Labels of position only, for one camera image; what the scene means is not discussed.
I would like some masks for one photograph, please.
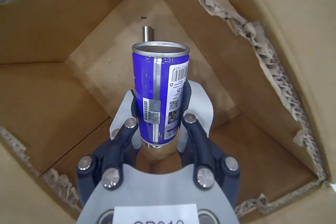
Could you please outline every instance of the can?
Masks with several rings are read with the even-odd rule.
[[[132,46],[135,97],[140,134],[160,147],[176,136],[189,63],[189,47],[163,41]]]

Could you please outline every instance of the torn cardboard edge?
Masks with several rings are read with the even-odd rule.
[[[218,16],[225,21],[234,35],[241,35],[249,40],[254,47],[255,54],[264,75],[272,85],[281,100],[282,105],[302,127],[302,129],[297,132],[293,141],[299,146],[306,148],[309,156],[312,158],[318,180],[308,183],[272,203],[268,203],[266,197],[261,194],[259,198],[246,200],[235,208],[235,213],[238,217],[241,217],[255,209],[258,209],[264,214],[273,212],[281,206],[286,205],[291,200],[302,196],[313,187],[318,186],[327,178],[319,150],[310,128],[309,120],[306,117],[306,113],[294,91],[294,87],[289,81],[289,78],[276,55],[274,47],[265,34],[263,27],[258,22],[249,22],[243,18],[231,5],[229,0],[198,1],[210,15]]]
[[[41,175],[32,164],[29,162],[29,156],[24,151],[27,149],[15,136],[13,136],[4,127],[0,127],[0,135],[5,142],[10,146],[16,156],[27,166],[36,177],[41,177],[42,180],[71,208],[81,212],[79,196],[75,187],[72,186],[69,178],[66,175],[59,175],[58,172],[51,168]]]

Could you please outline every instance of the metal rod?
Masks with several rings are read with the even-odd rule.
[[[153,41],[153,29],[150,26],[143,26],[143,42]]]

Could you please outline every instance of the qr code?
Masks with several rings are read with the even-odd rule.
[[[178,104],[179,104],[178,101],[171,101],[169,103],[169,110],[175,110],[175,109],[177,109]]]
[[[148,121],[155,124],[155,123],[159,123],[159,116],[160,113],[159,112],[148,112]]]

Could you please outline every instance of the can rim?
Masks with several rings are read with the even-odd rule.
[[[157,53],[152,51],[142,51],[138,50],[137,48],[142,46],[167,46],[167,47],[176,47],[183,49],[184,51],[178,51],[176,53]],[[162,57],[162,58],[169,58],[169,57],[182,57],[186,56],[190,52],[190,48],[186,45],[175,43],[175,42],[166,42],[166,41],[149,41],[149,42],[140,42],[136,43],[132,46],[132,51],[135,54],[147,57]]]

